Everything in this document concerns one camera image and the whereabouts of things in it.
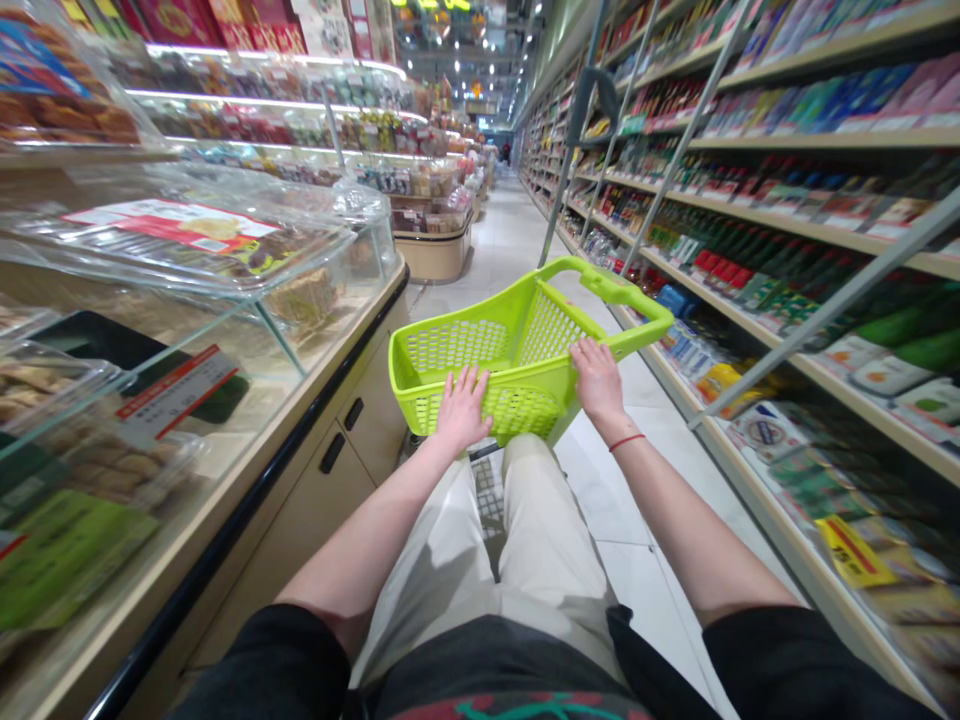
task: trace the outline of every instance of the knee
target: knee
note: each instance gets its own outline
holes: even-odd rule
[[[504,451],[504,476],[506,476],[507,467],[511,462],[517,458],[526,457],[529,455],[544,455],[551,459],[553,458],[553,453],[550,452],[550,448],[547,447],[547,444],[539,435],[534,435],[533,433],[523,433],[521,435],[517,435],[507,443],[507,447]]]

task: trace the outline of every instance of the tiled floor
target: tiled floor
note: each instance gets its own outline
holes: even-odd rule
[[[413,320],[484,300],[536,267],[547,223],[516,176],[498,179],[485,209],[485,216],[473,228],[474,250],[465,276],[449,285],[408,287],[407,304]],[[555,239],[550,258],[566,254],[563,243]],[[603,304],[579,285],[575,275],[566,275],[558,276],[554,284],[608,332],[619,332]],[[639,427],[744,542],[789,583],[763,535],[640,356],[625,358],[620,368],[627,409]],[[634,610],[634,629],[724,718],[736,718],[710,664],[690,604],[633,503],[616,462],[583,413],[559,440],[555,452],[597,541],[614,591]],[[491,456],[494,465],[498,455]],[[478,476],[485,478],[488,467]],[[487,503],[487,481],[483,480],[478,489],[482,502]]]

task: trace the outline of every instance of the basket handle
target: basket handle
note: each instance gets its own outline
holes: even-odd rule
[[[636,285],[609,270],[591,265],[582,258],[573,255],[557,258],[544,265],[537,271],[537,275],[541,280],[546,281],[564,270],[579,272],[580,284],[604,302],[612,305],[627,305],[647,318],[648,322],[640,327],[624,330],[602,339],[618,360],[645,345],[656,342],[673,325],[673,313],[644,295]]]

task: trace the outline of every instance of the green shopping basket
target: green shopping basket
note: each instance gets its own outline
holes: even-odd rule
[[[608,337],[583,310],[547,281],[563,270],[608,303],[629,305],[649,322]],[[437,428],[447,373],[464,365],[490,371],[483,414],[493,415],[493,437],[503,447],[521,433],[553,445],[580,410],[577,373],[568,348],[592,337],[621,358],[659,340],[673,315],[640,288],[573,256],[527,273],[476,305],[407,325],[390,339],[390,382],[410,429]]]

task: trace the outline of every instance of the leg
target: leg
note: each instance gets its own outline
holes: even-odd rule
[[[606,618],[617,599],[553,453],[520,435],[507,445],[503,473],[504,615],[564,640],[623,682]],[[558,612],[534,613],[521,597]]]
[[[449,608],[494,585],[470,464],[450,466],[420,512],[387,578],[351,687],[389,670]]]

